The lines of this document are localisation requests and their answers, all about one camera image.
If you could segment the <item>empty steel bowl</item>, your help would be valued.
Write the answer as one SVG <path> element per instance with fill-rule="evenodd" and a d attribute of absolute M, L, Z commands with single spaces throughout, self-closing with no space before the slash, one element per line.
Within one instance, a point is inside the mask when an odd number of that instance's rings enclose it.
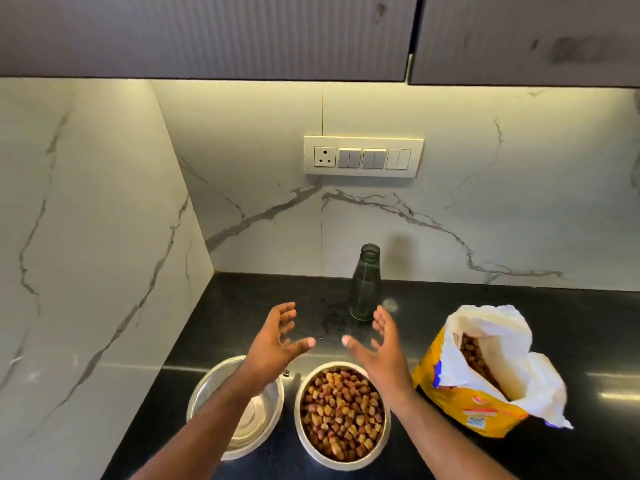
<path fill-rule="evenodd" d="M 189 399 L 187 421 L 198 414 L 210 396 L 229 376 L 233 375 L 244 359 L 244 355 L 228 358 L 204 375 Z M 273 432 L 281 417 L 284 398 L 284 384 L 281 377 L 268 384 L 259 395 L 251 398 L 221 460 L 240 459 L 261 446 Z"/>

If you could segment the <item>person's left forearm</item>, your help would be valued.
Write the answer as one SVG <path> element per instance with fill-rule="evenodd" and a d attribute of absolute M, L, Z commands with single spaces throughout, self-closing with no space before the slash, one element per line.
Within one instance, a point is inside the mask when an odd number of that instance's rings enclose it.
<path fill-rule="evenodd" d="M 211 480 L 251 398 L 279 375 L 243 364 L 130 480 Z"/>

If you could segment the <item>person's right forearm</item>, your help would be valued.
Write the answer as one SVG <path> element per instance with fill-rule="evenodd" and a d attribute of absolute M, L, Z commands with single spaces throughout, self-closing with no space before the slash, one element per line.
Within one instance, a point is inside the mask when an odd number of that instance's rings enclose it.
<path fill-rule="evenodd" d="M 518 480 L 454 428 L 411 386 L 381 393 L 435 480 Z"/>

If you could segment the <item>white wall switch panel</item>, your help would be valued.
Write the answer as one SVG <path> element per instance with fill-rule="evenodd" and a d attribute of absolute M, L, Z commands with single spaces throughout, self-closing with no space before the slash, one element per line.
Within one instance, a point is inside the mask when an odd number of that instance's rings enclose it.
<path fill-rule="evenodd" d="M 423 139 L 304 136 L 307 175 L 414 179 Z"/>

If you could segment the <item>person's left hand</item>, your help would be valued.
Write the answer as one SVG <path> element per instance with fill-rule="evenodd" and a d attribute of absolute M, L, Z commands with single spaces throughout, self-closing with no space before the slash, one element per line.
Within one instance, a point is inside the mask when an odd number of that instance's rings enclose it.
<path fill-rule="evenodd" d="M 289 365 L 285 364 L 283 342 L 295 326 L 296 315 L 294 302 L 276 305 L 269 311 L 237 372 L 250 397 L 263 391 Z"/>

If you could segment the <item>kibble inside bag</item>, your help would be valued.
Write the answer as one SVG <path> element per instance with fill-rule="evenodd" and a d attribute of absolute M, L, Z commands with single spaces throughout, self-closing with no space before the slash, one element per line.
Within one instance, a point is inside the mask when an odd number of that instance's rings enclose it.
<path fill-rule="evenodd" d="M 469 368 L 478 373 L 482 378 L 487 380 L 494 388 L 496 388 L 503 396 L 507 397 L 505 391 L 500 386 L 498 380 L 492 374 L 487 362 L 484 359 L 479 341 L 475 337 L 471 337 L 464 333 L 461 339 L 460 351 L 464 356 Z"/>

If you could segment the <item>wide grey cabinet door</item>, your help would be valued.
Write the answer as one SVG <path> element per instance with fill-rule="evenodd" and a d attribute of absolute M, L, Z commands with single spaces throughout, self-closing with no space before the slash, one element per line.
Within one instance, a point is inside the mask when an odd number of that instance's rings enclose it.
<path fill-rule="evenodd" d="M 400 82 L 419 0 L 0 0 L 0 77 Z"/>

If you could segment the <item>clear glass bottle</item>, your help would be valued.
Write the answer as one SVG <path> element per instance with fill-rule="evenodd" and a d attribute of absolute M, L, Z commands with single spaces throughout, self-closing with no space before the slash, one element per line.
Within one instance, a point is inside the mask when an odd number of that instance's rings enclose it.
<path fill-rule="evenodd" d="M 380 247 L 364 244 L 349 285 L 348 311 L 358 321 L 370 321 L 381 304 Z"/>

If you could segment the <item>yellow pet food bag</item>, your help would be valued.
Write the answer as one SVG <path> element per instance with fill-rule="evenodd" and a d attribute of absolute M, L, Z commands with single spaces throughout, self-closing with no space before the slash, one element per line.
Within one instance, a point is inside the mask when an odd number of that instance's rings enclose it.
<path fill-rule="evenodd" d="M 469 368 L 462 335 L 479 341 L 484 359 L 507 397 Z M 528 417 L 557 429 L 573 429 L 564 417 L 564 380 L 545 355 L 535 353 L 532 330 L 512 305 L 460 306 L 446 319 L 412 372 L 420 388 L 444 413 L 489 438 L 503 438 Z"/>

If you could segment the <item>person's right hand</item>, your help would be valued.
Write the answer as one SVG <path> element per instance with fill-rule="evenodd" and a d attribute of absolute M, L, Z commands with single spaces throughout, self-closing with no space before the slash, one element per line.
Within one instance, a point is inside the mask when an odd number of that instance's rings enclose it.
<path fill-rule="evenodd" d="M 393 412 L 398 412 L 411 402 L 415 391 L 406 357 L 401 348 L 396 323 L 379 305 L 373 313 L 372 327 L 382 337 L 380 344 L 371 339 L 374 359 L 370 365 L 362 365 L 368 377 L 380 392 L 383 401 Z"/>

